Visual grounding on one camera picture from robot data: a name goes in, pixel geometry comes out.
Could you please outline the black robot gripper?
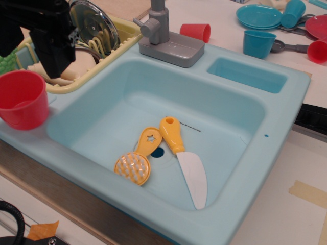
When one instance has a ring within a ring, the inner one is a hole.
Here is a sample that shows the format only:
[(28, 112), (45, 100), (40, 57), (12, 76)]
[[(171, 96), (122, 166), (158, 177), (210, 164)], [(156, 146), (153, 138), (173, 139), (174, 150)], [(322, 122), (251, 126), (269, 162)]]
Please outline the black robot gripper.
[(50, 78), (59, 78), (75, 61), (76, 27), (67, 1), (1, 1), (1, 56), (7, 56), (30, 31), (36, 54)]

